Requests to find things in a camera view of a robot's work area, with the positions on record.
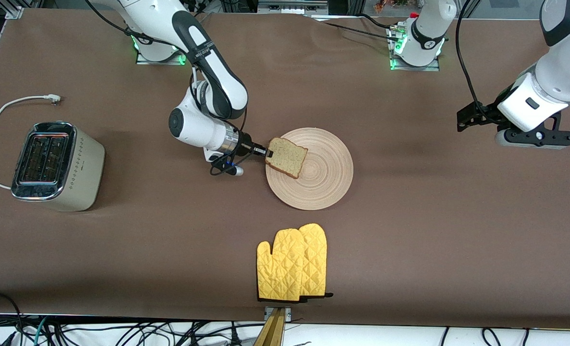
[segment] oven mitt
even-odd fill
[[[289,228],[276,233],[272,251],[267,241],[257,246],[259,299],[300,300],[304,244],[300,231]]]
[[[325,295],[325,269],[327,266],[327,240],[325,232],[317,223],[300,227],[304,237],[301,296]]]

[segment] slice of bread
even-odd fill
[[[271,158],[266,157],[266,164],[291,178],[300,177],[308,149],[299,147],[288,139],[278,137],[270,140],[267,149],[273,154]]]

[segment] brown table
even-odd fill
[[[458,134],[471,96],[454,41],[440,72],[415,73],[391,71],[382,40],[299,15],[204,25],[248,88],[254,140],[333,132],[355,164],[348,194],[305,212],[276,199],[259,160],[242,177],[211,177],[201,149],[168,130],[189,66],[136,66],[129,38],[89,11],[26,10],[1,38],[0,107],[32,94],[66,100],[4,113],[0,181],[41,121],[77,125],[107,159],[87,212],[0,189],[0,291],[23,311],[260,320],[257,244],[317,222],[334,297],[294,306],[304,322],[570,327],[570,148],[499,147],[493,126]],[[489,103],[546,46],[538,22],[479,20],[463,24],[462,50]]]

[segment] woven round placemat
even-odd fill
[[[353,181],[353,159],[346,145],[332,133],[305,127],[286,138],[308,149],[298,179],[266,165],[267,183],[276,197],[299,210],[321,210],[338,202]]]

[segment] teal cable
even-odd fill
[[[41,322],[39,322],[39,326],[37,326],[37,332],[35,332],[35,340],[33,340],[33,346],[37,346],[39,344],[39,332],[41,331],[41,328],[44,327],[44,322],[46,322],[46,318],[48,318],[48,316],[42,318]]]

